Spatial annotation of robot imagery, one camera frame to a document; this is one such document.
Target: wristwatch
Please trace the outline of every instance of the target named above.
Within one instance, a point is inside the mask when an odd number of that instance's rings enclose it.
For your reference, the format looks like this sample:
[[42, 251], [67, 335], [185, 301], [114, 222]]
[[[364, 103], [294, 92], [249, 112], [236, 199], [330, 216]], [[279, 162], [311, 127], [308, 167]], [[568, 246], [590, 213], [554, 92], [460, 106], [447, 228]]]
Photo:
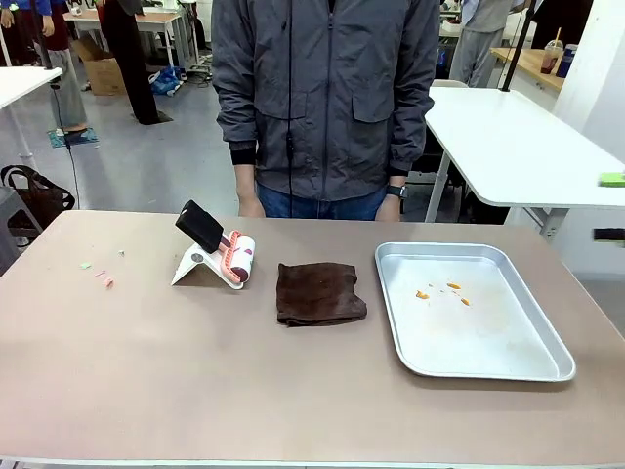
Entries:
[[395, 195], [402, 200], [406, 200], [408, 198], [408, 189], [406, 186], [401, 186], [400, 188], [397, 186], [387, 186], [387, 194]]

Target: floor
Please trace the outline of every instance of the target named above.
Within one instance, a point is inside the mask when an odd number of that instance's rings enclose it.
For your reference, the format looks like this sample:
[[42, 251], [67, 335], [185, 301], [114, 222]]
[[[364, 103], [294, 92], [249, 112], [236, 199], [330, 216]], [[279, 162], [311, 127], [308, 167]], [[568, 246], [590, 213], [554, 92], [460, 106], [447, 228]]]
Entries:
[[[84, 80], [82, 67], [77, 67]], [[139, 125], [125, 96], [96, 97], [84, 93], [90, 124], [100, 137], [97, 145], [74, 147], [80, 208], [175, 213], [190, 198], [216, 216], [235, 215], [237, 199], [228, 146], [215, 118], [219, 109], [212, 87], [187, 84], [172, 97], [156, 97], [158, 107], [174, 121]], [[48, 89], [40, 88], [13, 105], [37, 169], [75, 193], [71, 159], [65, 148], [52, 149], [46, 131], [54, 127]], [[20, 163], [15, 136], [0, 110], [0, 165]], [[434, 175], [416, 176], [430, 183]], [[404, 220], [425, 218], [432, 186], [410, 185]], [[443, 194], [437, 220], [455, 222], [459, 190]], [[583, 282], [597, 303], [625, 333], [625, 283]]]

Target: jacket zipper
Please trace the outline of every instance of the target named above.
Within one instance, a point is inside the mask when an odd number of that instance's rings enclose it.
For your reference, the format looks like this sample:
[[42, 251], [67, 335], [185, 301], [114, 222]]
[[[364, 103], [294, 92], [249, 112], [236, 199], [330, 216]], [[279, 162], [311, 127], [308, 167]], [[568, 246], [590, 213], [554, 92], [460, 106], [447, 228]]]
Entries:
[[321, 181], [321, 200], [325, 197], [325, 180], [328, 176], [328, 117], [330, 115], [330, 66], [332, 65], [332, 31], [334, 30], [334, 11], [328, 5], [328, 76], [325, 87], [325, 150], [323, 152], [323, 179]]

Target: cardboard box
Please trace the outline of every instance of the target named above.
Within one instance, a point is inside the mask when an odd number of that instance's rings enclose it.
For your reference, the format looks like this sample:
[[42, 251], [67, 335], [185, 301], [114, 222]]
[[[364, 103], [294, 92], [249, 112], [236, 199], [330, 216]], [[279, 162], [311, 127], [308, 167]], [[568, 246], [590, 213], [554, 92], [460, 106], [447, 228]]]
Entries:
[[94, 95], [126, 94], [124, 79], [113, 54], [103, 51], [91, 36], [73, 41], [71, 46], [85, 65], [87, 77], [91, 82], [91, 91]]

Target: metal tray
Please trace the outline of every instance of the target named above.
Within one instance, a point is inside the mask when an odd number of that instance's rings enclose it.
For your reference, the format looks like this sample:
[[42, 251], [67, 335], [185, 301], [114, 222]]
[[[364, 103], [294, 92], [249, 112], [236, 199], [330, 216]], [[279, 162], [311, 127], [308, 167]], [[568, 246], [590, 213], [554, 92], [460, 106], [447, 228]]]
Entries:
[[387, 242], [375, 262], [397, 353], [412, 371], [546, 382], [575, 375], [570, 352], [499, 249]]

